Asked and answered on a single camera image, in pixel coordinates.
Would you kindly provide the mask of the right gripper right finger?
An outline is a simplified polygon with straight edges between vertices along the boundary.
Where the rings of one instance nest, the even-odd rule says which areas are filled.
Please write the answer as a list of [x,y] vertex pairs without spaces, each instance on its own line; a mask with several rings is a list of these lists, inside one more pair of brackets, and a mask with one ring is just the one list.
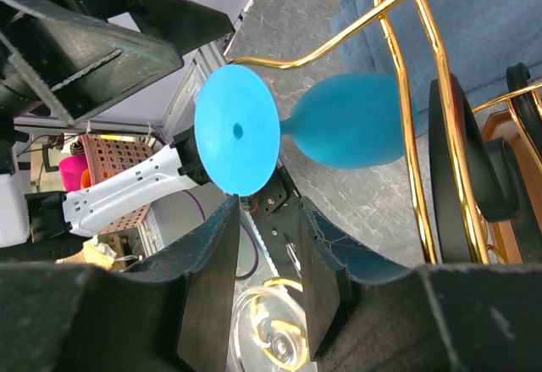
[[[420,265],[379,255],[301,202],[298,251],[310,359],[321,371],[538,371],[541,268]],[[240,208],[114,273],[4,264],[4,371],[225,369]]]

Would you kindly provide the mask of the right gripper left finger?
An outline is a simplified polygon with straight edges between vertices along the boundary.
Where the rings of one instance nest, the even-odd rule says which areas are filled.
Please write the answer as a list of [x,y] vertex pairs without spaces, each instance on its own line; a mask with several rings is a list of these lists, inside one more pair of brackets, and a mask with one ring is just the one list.
[[1,110],[80,123],[232,29],[191,0],[1,0]]

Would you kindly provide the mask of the blue wine glass front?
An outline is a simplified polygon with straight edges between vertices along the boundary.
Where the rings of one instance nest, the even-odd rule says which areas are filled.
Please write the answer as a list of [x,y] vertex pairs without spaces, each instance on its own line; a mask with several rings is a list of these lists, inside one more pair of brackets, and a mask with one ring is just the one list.
[[380,73],[320,81],[281,119],[264,80],[245,66],[229,64],[202,86],[194,129],[211,181],[240,197],[268,183],[283,136],[312,161],[335,169],[390,164],[404,154],[397,79]]

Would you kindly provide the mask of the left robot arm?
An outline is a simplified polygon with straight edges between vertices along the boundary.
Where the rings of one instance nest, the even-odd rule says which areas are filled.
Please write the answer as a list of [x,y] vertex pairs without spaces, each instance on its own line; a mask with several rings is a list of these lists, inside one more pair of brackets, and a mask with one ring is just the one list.
[[150,158],[94,186],[33,197],[29,241],[39,243],[65,235],[91,237],[138,208],[209,181],[191,127]]

